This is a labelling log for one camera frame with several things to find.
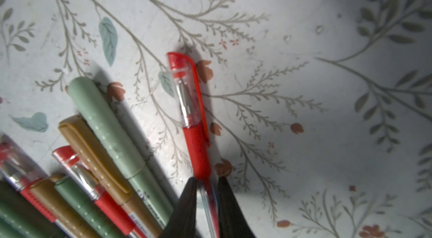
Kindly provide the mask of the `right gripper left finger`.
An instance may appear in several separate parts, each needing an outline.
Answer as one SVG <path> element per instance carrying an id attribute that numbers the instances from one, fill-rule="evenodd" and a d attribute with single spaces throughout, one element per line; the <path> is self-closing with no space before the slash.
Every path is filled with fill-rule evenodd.
<path id="1" fill-rule="evenodd" d="M 197 179 L 189 178 L 160 238 L 195 237 L 197 190 Z"/>

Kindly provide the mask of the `light green marker pen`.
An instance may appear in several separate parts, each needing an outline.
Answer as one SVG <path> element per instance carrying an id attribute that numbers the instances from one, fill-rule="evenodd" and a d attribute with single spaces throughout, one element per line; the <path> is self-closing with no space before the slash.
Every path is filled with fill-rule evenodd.
<path id="1" fill-rule="evenodd" d="M 173 205 L 96 84 L 88 77 L 76 77 L 69 83 L 68 95 L 123 177 L 165 228 Z"/>

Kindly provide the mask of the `gold marker in pile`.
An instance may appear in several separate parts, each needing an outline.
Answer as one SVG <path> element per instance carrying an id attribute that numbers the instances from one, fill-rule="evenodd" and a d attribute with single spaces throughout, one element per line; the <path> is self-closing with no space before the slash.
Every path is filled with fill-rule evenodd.
<path id="1" fill-rule="evenodd" d="M 141 231 L 149 238 L 158 238 L 163 231 L 162 227 L 123 177 L 85 120 L 74 115 L 61 121 L 58 129 L 79 159 Z"/>

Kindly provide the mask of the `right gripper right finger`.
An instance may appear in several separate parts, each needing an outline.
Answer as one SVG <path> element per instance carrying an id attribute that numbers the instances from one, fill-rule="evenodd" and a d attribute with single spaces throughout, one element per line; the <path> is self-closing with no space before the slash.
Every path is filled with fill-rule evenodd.
<path id="1" fill-rule="evenodd" d="M 217 185 L 220 238 L 256 238 L 239 207 L 227 178 L 221 176 Z"/>

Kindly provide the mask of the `dark green marker pen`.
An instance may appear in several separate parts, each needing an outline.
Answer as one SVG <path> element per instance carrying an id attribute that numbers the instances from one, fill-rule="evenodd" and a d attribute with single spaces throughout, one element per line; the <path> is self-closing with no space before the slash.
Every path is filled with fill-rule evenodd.
<path id="1" fill-rule="evenodd" d="M 125 237 L 71 177 L 64 176 L 57 180 L 55 189 L 84 221 L 98 233 L 100 238 Z"/>

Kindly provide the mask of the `floral table mat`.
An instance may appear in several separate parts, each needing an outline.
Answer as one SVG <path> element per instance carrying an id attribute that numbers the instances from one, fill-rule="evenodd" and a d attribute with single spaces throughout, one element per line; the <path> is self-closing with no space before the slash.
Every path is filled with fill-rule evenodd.
<path id="1" fill-rule="evenodd" d="M 432 0 L 1 0 L 1 133 L 61 173 L 91 78 L 175 202 L 192 164 L 170 51 L 257 237 L 431 237 Z"/>

